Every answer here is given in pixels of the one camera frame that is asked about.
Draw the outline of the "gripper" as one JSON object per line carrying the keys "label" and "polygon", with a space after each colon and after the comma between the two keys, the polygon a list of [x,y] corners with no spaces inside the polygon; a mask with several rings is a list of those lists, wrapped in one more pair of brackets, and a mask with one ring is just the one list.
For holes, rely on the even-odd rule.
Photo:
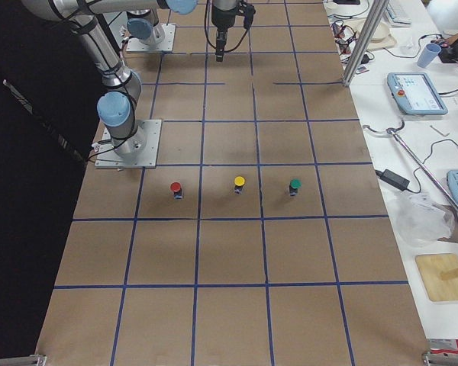
{"label": "gripper", "polygon": [[215,55],[223,57],[227,43],[228,30],[234,26],[238,11],[212,11],[211,21],[217,28]]}

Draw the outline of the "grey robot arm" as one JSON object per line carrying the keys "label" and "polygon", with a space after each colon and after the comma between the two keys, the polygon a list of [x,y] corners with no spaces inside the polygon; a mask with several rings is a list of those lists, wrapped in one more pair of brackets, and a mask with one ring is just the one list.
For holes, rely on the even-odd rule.
{"label": "grey robot arm", "polygon": [[37,17],[57,24],[65,22],[87,50],[106,87],[97,102],[97,112],[105,125],[112,153],[121,162],[134,164],[147,149],[148,136],[135,117],[141,93],[140,77],[127,67],[99,24],[99,14],[115,11],[169,9],[188,14],[196,1],[23,1]]}
{"label": "grey robot arm", "polygon": [[[151,8],[127,11],[127,39],[124,44],[129,53],[169,53],[173,50],[176,26],[163,23],[159,16],[160,9],[167,9],[172,14],[184,16],[191,14],[198,7],[197,1],[159,1]],[[253,25],[256,14],[254,6],[246,1],[206,1],[202,29],[209,48],[213,49],[215,59],[221,62],[227,53],[235,51],[227,47],[228,31],[236,23],[236,18],[243,19],[244,34]]]}

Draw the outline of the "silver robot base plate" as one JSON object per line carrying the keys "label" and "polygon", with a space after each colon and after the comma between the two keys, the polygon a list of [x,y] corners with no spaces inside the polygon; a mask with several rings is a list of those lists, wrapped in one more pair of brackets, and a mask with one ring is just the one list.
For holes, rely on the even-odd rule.
{"label": "silver robot base plate", "polygon": [[94,157],[97,169],[156,168],[162,121],[136,120],[136,123],[137,132],[117,149],[111,143],[108,129],[104,128],[102,139],[108,142],[99,146],[98,155]]}

